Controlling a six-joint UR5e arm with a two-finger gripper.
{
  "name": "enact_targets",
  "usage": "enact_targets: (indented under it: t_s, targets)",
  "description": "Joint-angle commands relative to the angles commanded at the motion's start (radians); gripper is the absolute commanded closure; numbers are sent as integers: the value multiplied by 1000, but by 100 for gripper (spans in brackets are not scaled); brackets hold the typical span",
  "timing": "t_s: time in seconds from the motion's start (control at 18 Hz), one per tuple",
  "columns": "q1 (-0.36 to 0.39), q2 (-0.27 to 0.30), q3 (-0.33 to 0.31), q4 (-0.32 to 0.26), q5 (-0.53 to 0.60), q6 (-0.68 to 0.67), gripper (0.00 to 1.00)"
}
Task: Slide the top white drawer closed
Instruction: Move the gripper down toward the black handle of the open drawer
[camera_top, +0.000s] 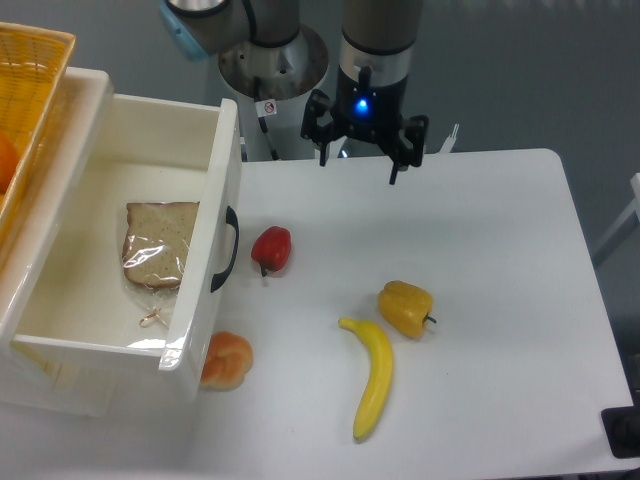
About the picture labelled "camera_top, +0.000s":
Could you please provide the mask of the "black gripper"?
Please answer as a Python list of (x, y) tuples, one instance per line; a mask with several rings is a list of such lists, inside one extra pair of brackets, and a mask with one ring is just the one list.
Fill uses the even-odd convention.
[(342, 137), (378, 144), (392, 162), (389, 184), (400, 172), (422, 165), (429, 126), (426, 115), (403, 118), (401, 109), (408, 77), (385, 86), (365, 85), (341, 68), (336, 80), (335, 101), (313, 89), (306, 101), (300, 136), (319, 151), (319, 165), (329, 158), (330, 144)]

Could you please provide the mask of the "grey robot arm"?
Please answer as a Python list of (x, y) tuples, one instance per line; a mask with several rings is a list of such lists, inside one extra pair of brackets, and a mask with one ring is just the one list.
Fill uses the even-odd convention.
[(391, 183), (421, 165), (428, 119), (401, 113), (421, 2), (345, 2), (334, 96), (319, 88), (327, 48), (297, 1), (162, 1), (159, 12), (186, 58), (218, 58), (224, 82), (249, 103), (245, 135), (264, 139), (265, 157), (285, 158), (298, 135), (320, 163), (341, 138), (377, 146)]

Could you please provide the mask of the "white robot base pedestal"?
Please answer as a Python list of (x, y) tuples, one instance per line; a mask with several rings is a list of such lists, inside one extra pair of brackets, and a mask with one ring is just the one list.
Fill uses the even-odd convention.
[(240, 43), (218, 56), (234, 93), (250, 162), (310, 159), (315, 147), (300, 131), (310, 93), (320, 88), (329, 65), (327, 47), (311, 28), (278, 47)]

